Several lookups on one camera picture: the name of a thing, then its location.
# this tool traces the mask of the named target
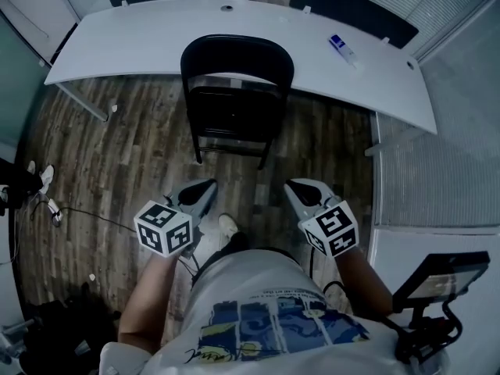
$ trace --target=white sneaker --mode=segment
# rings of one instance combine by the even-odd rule
[[[34,161],[30,161],[30,164],[28,165],[28,172],[31,174],[31,175],[34,175],[34,171],[36,169],[36,166],[34,164]]]
[[[226,238],[231,239],[234,234],[236,234],[239,229],[233,217],[229,214],[220,214],[219,216],[219,229],[220,233]]]
[[[40,174],[41,182],[43,183],[43,187],[40,189],[40,193],[43,195],[47,194],[48,187],[50,186],[50,183],[52,182],[52,179],[54,179],[54,167],[53,166],[48,166],[45,168],[45,171]]]

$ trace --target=curved desk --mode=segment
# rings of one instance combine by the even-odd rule
[[[221,10],[225,5],[232,10]],[[45,84],[58,84],[107,120],[106,114],[63,82],[125,74],[179,74],[185,47],[206,34],[243,34],[275,41],[294,61],[294,89],[392,116],[420,132],[437,133],[414,58],[349,25],[261,2],[160,0],[93,13],[73,32]],[[329,44],[332,34],[338,34],[357,55],[359,68],[348,65]]]

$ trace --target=small screen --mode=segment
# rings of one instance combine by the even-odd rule
[[[430,275],[409,298],[436,298],[460,292],[479,271]]]

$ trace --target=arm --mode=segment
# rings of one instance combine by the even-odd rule
[[[178,257],[152,255],[121,316],[120,343],[151,354],[159,350]]]
[[[392,314],[391,292],[357,247],[340,254],[335,261],[357,315],[374,319]]]

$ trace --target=marker cube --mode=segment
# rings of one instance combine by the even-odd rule
[[[346,201],[302,221],[299,228],[307,242],[327,257],[335,257],[359,244],[358,223]]]
[[[151,200],[136,214],[134,225],[139,243],[164,257],[194,240],[190,215]]]

